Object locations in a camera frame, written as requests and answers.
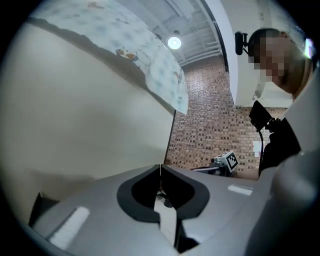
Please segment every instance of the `beige wall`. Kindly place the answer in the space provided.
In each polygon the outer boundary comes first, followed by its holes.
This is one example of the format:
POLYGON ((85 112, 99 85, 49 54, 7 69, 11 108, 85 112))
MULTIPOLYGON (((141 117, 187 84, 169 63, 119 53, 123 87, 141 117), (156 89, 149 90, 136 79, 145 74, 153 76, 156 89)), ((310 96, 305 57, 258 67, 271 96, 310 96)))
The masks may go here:
POLYGON ((40 191, 61 200, 164 161, 173 109, 143 88, 128 60, 111 65, 119 57, 90 47, 26 24, 2 66, 1 180, 24 222, 40 191))

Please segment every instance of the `white wall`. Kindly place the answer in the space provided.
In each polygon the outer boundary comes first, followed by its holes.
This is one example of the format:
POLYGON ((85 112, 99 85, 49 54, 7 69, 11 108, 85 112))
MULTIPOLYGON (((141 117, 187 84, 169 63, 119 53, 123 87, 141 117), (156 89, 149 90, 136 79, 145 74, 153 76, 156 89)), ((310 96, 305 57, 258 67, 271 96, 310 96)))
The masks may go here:
POLYGON ((210 8, 218 26, 223 39, 228 66, 229 66, 229 80, 230 80, 230 91, 235 103, 238 90, 238 58, 236 55, 236 45, 233 28, 231 26, 230 16, 225 10, 225 5, 222 0, 205 0, 208 7, 210 8))
MULTIPOLYGON (((277 4, 266 0, 206 0, 220 28, 229 64, 230 90, 236 106, 250 107, 257 85, 265 78, 259 70, 249 63, 245 52, 236 55, 234 34, 238 31, 247 33, 249 40, 252 33, 262 27, 272 27, 292 32, 292 21, 283 22, 286 13, 277 4)), ((272 92, 261 99, 265 107, 289 107, 292 103, 288 93, 281 93, 273 98, 276 85, 266 86, 272 92)))
POLYGON ((1 180, 22 221, 40 191, 61 200, 95 179, 163 163, 174 110, 128 77, 128 66, 104 62, 31 24, 8 52, 1 180))

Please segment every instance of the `white strip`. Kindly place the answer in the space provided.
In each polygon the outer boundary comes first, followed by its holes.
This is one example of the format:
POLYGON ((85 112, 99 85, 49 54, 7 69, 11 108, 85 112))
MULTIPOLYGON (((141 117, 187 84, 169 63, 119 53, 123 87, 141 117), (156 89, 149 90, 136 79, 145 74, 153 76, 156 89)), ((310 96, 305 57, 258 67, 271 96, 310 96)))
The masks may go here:
POLYGON ((62 250, 66 250, 78 234, 89 214, 89 209, 78 207, 66 222, 50 237, 49 242, 62 250))
POLYGON ((251 193, 252 193, 252 189, 240 187, 240 186, 237 186, 237 185, 228 186, 228 190, 230 190, 232 192, 239 193, 239 194, 243 194, 243 195, 246 195, 246 196, 250 196, 251 193))

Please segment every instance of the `red brick wall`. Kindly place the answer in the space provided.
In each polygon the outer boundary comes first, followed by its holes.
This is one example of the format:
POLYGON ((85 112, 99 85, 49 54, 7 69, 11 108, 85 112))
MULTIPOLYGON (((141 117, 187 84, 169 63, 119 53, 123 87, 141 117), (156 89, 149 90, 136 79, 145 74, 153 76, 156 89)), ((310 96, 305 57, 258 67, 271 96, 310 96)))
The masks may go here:
MULTIPOLYGON (((251 108, 234 106, 222 59, 204 59, 183 70, 189 107, 187 115, 176 113, 167 160, 191 169, 208 165, 211 158, 233 150, 239 161, 238 176, 257 178, 260 158, 254 156, 253 141, 260 141, 260 136, 250 123, 251 108)), ((278 118, 285 108, 267 110, 278 118)), ((262 134, 266 145, 269 132, 263 129, 262 134)))

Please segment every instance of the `black cable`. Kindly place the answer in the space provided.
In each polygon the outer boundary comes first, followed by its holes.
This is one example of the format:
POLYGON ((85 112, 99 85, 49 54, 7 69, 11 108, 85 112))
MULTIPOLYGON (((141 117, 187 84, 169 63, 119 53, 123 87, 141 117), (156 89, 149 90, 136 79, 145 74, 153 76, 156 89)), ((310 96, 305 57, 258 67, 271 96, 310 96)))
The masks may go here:
POLYGON ((244 51, 245 51, 245 53, 246 53, 246 54, 248 54, 248 56, 249 56, 249 53, 247 52, 247 50, 246 50, 245 48, 243 48, 243 50, 244 50, 244 51))
POLYGON ((260 163, 259 163, 259 177, 261 174, 261 165, 262 165, 262 159, 264 157, 264 138, 262 137, 261 131, 258 131, 261 139, 261 153, 260 153, 260 163))

